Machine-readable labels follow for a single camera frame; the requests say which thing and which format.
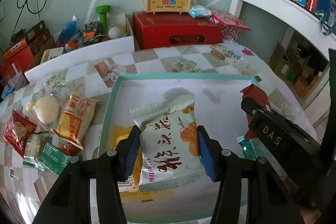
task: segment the table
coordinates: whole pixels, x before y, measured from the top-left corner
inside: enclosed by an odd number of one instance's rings
[[[233,40],[217,45],[156,48],[115,55],[111,58],[123,66],[126,73],[201,72],[258,75],[262,79],[259,84],[268,95],[272,107],[316,138],[313,127],[286,84],[255,53]],[[95,70],[95,64],[101,61],[80,64],[49,75],[36,84],[29,84],[16,91],[0,104],[0,192],[22,223],[32,223],[57,175],[48,170],[42,172],[22,165],[19,154],[11,145],[5,143],[4,125],[12,109],[23,107],[25,112],[26,103],[37,98],[43,82],[64,84],[82,96],[99,100],[83,141],[83,158],[88,160],[97,157],[104,113],[111,91]],[[64,140],[53,135],[52,143],[59,146]],[[91,184],[90,198],[92,223],[98,223],[94,183]]]

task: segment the yellow snack package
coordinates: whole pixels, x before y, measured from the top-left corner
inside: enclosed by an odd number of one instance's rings
[[[54,128],[53,131],[83,150],[81,142],[91,123],[97,102],[98,100],[82,98],[75,93],[71,93],[58,127]]]

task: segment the red gift box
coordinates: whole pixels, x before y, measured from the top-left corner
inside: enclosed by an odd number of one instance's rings
[[[133,13],[133,32],[142,50],[222,41],[219,25],[189,14],[136,12]]]

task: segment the green snack package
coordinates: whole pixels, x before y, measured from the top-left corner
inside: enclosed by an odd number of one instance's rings
[[[47,142],[44,145],[40,156],[40,162],[50,171],[60,175],[65,166],[69,163],[70,158],[71,156],[65,154],[61,150],[58,150],[57,147]]]
[[[23,164],[44,171],[45,167],[40,162],[39,157],[43,151],[44,144],[48,141],[52,141],[49,131],[31,134],[27,139]]]

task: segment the white box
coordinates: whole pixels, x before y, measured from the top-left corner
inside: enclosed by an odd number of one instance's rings
[[[109,28],[120,25],[126,26],[129,37],[108,40],[68,52],[26,71],[26,78],[31,84],[34,84],[48,75],[56,74],[76,65],[103,60],[112,55],[134,52],[133,30],[127,16],[118,15],[108,18]]]
[[[58,56],[61,56],[63,53],[64,53],[64,47],[51,48],[51,49],[45,50],[42,56],[41,64],[51,59],[54,59]]]

